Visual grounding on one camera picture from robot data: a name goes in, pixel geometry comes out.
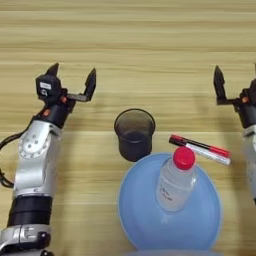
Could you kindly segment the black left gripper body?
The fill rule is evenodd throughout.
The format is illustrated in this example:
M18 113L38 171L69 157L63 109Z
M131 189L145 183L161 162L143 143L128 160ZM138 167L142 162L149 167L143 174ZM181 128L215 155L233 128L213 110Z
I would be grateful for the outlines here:
M86 94L61 94L59 96L39 96L44 102L44 107L33 119L51 123L62 129L68 115L73 111L76 102L87 102Z

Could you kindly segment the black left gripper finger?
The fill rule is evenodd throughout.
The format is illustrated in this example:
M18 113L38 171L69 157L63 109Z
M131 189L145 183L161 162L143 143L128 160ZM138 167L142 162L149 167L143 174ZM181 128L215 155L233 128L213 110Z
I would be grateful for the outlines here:
M86 96L86 100L90 101L96 89L96 69L93 68L89 75L87 76L85 82L85 91L84 95Z
M48 68L48 70L46 71L46 74L51 76L56 76L58 73L58 68L59 68L59 64L55 63Z

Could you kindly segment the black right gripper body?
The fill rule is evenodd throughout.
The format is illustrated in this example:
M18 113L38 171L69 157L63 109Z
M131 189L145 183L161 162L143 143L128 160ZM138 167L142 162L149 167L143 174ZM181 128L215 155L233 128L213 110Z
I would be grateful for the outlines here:
M218 105L233 105L235 112L239 115L244 129L256 125L256 104L252 104L248 97L236 99L218 99Z

